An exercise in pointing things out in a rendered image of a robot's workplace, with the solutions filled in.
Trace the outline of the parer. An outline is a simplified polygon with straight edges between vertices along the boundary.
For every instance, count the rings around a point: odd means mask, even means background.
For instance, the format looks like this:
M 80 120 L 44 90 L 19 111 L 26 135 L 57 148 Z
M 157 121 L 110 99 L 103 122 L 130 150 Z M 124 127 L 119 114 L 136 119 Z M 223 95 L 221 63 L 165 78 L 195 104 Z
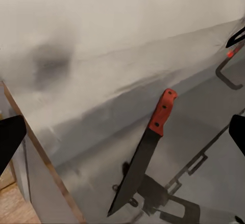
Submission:
M 121 209 L 136 193 L 160 138 L 164 136 L 163 125 L 173 108 L 178 94 L 167 88 L 155 110 L 137 153 L 123 180 L 110 215 Z

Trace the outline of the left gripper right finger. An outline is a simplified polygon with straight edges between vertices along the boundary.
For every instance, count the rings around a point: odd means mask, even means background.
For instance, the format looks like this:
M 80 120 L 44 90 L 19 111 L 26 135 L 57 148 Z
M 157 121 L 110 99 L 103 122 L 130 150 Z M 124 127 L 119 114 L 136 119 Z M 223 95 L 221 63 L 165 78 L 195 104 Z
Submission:
M 234 114 L 232 116 L 229 134 L 245 156 L 245 117 Z

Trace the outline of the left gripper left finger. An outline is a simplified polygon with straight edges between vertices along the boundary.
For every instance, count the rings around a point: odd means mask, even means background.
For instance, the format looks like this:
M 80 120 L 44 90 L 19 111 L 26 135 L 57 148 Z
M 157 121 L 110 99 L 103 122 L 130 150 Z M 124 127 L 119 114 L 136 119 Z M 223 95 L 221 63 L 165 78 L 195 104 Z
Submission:
M 0 120 L 0 176 L 27 133 L 22 115 Z

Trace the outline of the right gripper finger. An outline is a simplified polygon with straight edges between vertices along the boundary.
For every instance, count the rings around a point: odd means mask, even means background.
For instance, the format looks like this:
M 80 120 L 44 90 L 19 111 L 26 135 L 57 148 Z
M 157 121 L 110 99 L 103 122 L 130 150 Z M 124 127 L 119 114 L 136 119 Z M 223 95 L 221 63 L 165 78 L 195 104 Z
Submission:
M 235 40 L 235 38 L 237 36 L 239 36 L 241 33 L 243 33 L 245 31 L 245 28 L 241 29 L 239 32 L 237 32 L 236 34 L 234 34 L 228 41 L 227 45 L 226 45 L 226 48 L 229 48 L 230 46 L 238 43 L 239 41 L 245 39 L 245 35 L 239 37 L 238 39 Z

